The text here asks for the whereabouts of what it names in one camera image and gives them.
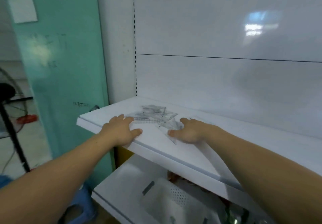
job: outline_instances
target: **hand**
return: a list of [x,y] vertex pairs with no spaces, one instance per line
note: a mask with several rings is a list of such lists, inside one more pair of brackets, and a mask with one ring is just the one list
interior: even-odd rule
[[184,125],[184,128],[182,130],[169,130],[169,136],[186,142],[204,140],[205,128],[209,126],[209,124],[195,119],[188,120],[187,118],[181,118],[180,121]]
[[124,146],[133,141],[133,139],[142,133],[142,129],[134,129],[130,131],[130,123],[133,117],[126,117],[121,114],[114,116],[109,123],[105,123],[98,136],[105,140],[112,140],[114,146]]

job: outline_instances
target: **black pole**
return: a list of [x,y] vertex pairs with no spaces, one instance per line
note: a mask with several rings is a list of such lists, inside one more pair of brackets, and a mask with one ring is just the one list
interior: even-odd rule
[[9,119],[9,116],[8,116],[6,110],[5,110],[5,107],[3,106],[2,103],[0,103],[0,114],[1,114],[1,117],[3,119],[3,122],[6,125],[7,132],[9,133],[9,136],[11,138],[11,141],[14,144],[14,148],[17,151],[17,154],[19,156],[19,159],[20,159],[20,161],[22,163],[22,166],[23,166],[24,170],[26,172],[30,172],[30,168],[29,168],[28,162],[27,162],[26,157],[24,156],[23,151],[22,151],[22,148],[21,148],[21,146],[19,144],[19,141],[18,141],[18,138],[17,138],[17,133],[16,133],[16,131],[14,129],[14,126],[11,123],[11,121]]

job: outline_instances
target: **forearm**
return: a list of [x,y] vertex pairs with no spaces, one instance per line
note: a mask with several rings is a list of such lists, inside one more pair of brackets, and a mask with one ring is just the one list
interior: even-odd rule
[[32,224],[57,221],[94,166],[112,147],[112,142],[101,142],[93,136],[1,189],[2,221]]
[[321,176],[214,127],[210,125],[205,130],[206,142],[223,159],[247,193],[277,222],[321,222],[318,218],[319,206],[322,206]]

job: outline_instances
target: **person's left arm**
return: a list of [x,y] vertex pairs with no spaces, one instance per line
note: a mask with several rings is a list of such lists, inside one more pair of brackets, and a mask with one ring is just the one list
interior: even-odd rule
[[95,165],[114,146],[126,145],[142,133],[130,131],[133,117],[113,117],[100,133],[82,145],[0,189],[3,223],[57,223]]

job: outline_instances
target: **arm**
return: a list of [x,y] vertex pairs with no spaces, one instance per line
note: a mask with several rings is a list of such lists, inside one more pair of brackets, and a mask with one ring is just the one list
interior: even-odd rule
[[206,141],[247,193],[278,223],[322,223],[322,177],[268,149],[198,120],[169,135]]
[[130,131],[133,117],[113,117],[99,134],[0,190],[3,223],[57,223],[75,192],[100,159],[114,146],[126,145],[142,133]]

